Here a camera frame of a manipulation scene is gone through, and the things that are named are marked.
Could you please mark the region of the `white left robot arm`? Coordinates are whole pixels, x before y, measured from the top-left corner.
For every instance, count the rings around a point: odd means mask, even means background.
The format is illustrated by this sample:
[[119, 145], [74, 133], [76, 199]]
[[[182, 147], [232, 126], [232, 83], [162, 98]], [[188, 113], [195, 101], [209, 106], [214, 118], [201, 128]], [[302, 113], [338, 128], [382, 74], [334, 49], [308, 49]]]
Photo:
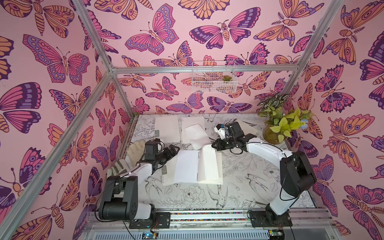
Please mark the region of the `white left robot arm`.
[[137, 141], [130, 145], [123, 163], [135, 166], [122, 167], [107, 178], [95, 216], [101, 222], [154, 221], [156, 210], [152, 204], [139, 202], [139, 185], [161, 169], [179, 153], [175, 145], [168, 147], [160, 139]]

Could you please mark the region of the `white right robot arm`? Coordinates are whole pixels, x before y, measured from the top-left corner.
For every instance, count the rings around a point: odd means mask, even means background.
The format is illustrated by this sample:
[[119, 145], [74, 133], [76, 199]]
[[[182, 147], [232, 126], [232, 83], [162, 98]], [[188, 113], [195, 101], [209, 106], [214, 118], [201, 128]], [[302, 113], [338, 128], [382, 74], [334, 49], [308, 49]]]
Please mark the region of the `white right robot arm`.
[[317, 177], [304, 152], [286, 151], [256, 135], [244, 134], [238, 122], [218, 124], [215, 132], [220, 136], [212, 147], [218, 151], [240, 149], [257, 155], [280, 170], [281, 189], [265, 208], [266, 218], [271, 222], [287, 214], [302, 192], [317, 183]]

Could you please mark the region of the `torn white lined page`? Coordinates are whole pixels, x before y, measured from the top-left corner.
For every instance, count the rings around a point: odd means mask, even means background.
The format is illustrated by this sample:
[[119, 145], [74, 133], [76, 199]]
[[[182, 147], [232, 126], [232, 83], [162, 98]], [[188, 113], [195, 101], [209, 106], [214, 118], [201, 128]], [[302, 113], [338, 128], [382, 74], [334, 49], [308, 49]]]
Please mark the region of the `torn white lined page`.
[[204, 117], [183, 117], [182, 118], [182, 138], [181, 138], [182, 144], [190, 143], [190, 140], [187, 137], [187, 132], [185, 129], [196, 124], [200, 124], [203, 127], [203, 129], [205, 129]]

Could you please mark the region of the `white spiral notebook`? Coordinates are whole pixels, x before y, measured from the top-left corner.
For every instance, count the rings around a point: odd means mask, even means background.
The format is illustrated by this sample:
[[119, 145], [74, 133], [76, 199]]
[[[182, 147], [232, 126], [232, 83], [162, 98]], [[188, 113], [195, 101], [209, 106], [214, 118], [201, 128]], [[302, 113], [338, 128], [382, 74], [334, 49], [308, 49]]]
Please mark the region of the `white spiral notebook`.
[[180, 142], [178, 117], [166, 116], [155, 118], [155, 138], [162, 140], [165, 144]]

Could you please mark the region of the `CAMP B5 spiral notebook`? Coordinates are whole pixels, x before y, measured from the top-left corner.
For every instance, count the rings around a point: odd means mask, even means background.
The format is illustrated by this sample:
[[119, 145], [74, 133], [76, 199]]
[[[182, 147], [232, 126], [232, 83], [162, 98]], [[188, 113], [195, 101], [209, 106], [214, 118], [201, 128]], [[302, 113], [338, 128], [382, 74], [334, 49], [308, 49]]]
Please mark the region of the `CAMP B5 spiral notebook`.
[[247, 134], [252, 134], [252, 135], [255, 135], [255, 136], [258, 136], [258, 130], [253, 128], [252, 126], [250, 126], [249, 124], [243, 122], [243, 121], [240, 121], [240, 120], [237, 120], [240, 128], [242, 129], [244, 135], [247, 135]]

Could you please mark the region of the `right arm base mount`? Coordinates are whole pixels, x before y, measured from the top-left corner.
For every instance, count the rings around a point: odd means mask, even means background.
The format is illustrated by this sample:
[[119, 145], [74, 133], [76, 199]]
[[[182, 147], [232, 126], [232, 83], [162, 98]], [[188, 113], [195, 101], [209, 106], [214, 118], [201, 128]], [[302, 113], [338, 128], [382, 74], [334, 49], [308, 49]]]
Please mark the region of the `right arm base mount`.
[[280, 228], [280, 227], [292, 227], [292, 221], [288, 213], [281, 216], [275, 215], [269, 211], [252, 211], [247, 212], [247, 217], [251, 221], [251, 225], [254, 228]]

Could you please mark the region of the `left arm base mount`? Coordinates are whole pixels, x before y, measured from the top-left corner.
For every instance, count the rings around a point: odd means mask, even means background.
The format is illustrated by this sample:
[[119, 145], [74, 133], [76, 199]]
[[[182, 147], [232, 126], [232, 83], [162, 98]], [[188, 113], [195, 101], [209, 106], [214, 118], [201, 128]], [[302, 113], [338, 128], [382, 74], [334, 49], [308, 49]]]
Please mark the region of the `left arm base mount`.
[[129, 224], [130, 229], [169, 229], [171, 223], [170, 212], [156, 212], [152, 214], [149, 219], [146, 220], [133, 220]]

